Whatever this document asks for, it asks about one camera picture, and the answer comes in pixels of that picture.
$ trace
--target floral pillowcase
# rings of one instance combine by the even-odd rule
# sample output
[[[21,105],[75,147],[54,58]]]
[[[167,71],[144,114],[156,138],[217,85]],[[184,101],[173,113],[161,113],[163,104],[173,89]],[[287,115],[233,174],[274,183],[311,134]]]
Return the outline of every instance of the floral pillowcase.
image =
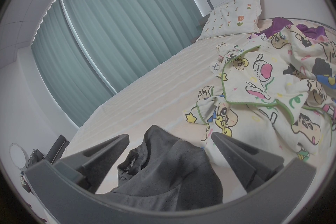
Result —
[[[232,0],[210,13],[199,39],[258,32],[260,14],[260,0]]]

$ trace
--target black cloth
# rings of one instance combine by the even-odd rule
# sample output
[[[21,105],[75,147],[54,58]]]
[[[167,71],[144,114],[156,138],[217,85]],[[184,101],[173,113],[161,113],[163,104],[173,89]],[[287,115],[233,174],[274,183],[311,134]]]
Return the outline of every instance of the black cloth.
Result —
[[[204,208],[222,202],[221,181],[205,151],[156,125],[118,166],[118,187],[102,200],[153,211]]]

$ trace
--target bed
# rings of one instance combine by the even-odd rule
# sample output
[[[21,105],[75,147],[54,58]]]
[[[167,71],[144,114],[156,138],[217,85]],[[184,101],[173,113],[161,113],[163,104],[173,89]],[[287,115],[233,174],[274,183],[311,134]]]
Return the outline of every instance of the bed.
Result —
[[[208,0],[212,9],[226,1],[228,0]],[[331,15],[316,11],[305,14],[304,11],[307,9],[308,3],[306,1],[300,6],[301,9],[294,11],[284,9],[281,6],[284,5],[284,0],[262,0],[261,3],[263,12],[258,21],[259,30],[271,26],[271,18],[274,16],[291,17],[290,20],[294,25],[301,23],[308,27],[325,26],[329,39],[336,40],[336,31],[332,28],[335,25]],[[316,21],[324,22],[330,26],[326,27],[325,24]],[[201,140],[206,131],[205,125],[186,123],[182,111],[195,104],[198,97],[197,92],[201,87],[205,85],[221,86],[220,79],[209,71],[209,65],[218,56],[215,49],[216,44],[221,42],[240,44],[246,42],[248,37],[250,34],[207,38],[183,49],[98,107],[74,136],[62,157],[80,152],[117,135],[128,134],[129,146],[112,166],[97,190],[97,193],[106,193],[118,185],[117,165],[125,160],[131,149],[142,143],[145,131],[153,124],[195,146],[203,146]],[[292,215],[295,215],[306,204],[325,177],[333,159],[332,156],[335,154],[335,147],[336,143],[333,140],[327,152],[309,159],[309,163],[317,167],[317,175]],[[223,188],[223,202],[235,200],[246,194],[229,167],[213,164],[213,169],[222,185],[230,186]]]

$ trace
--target curtain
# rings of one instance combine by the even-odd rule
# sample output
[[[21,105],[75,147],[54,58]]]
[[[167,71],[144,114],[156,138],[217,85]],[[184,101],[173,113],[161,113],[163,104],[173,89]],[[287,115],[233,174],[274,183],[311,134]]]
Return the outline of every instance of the curtain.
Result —
[[[113,96],[78,48],[60,0],[43,18],[31,49],[48,90],[78,126]]]
[[[64,0],[87,52],[117,92],[191,44],[194,0]]]
[[[82,126],[201,33],[194,0],[56,0],[31,45],[49,91]]]

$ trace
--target black garment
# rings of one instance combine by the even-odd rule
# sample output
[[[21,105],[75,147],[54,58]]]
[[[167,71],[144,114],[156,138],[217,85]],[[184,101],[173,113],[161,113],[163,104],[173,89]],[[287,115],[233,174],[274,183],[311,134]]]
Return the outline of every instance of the black garment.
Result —
[[[118,166],[118,187],[101,199],[144,210],[179,211],[220,204],[221,181],[205,151],[156,125]]]

